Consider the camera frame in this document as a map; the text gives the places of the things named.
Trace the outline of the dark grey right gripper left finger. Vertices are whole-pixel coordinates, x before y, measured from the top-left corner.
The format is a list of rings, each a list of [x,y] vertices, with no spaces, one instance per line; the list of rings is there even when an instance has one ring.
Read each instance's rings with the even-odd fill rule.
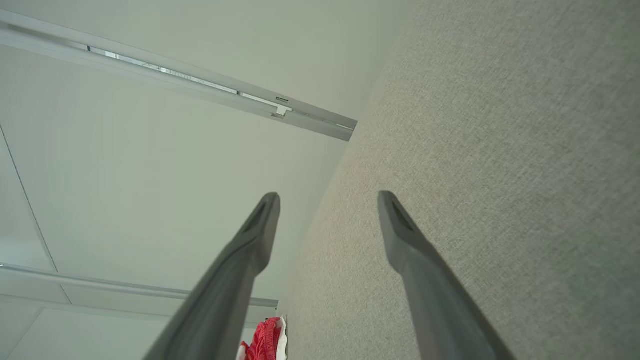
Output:
[[[258,201],[147,352],[147,360],[236,358],[255,278],[271,259],[280,213],[278,193]]]

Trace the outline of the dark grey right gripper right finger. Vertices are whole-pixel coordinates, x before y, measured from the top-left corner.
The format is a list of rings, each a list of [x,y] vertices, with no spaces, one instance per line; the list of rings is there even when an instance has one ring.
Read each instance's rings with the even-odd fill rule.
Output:
[[[402,278],[423,360],[512,360],[513,354],[397,196],[378,193],[386,257]]]

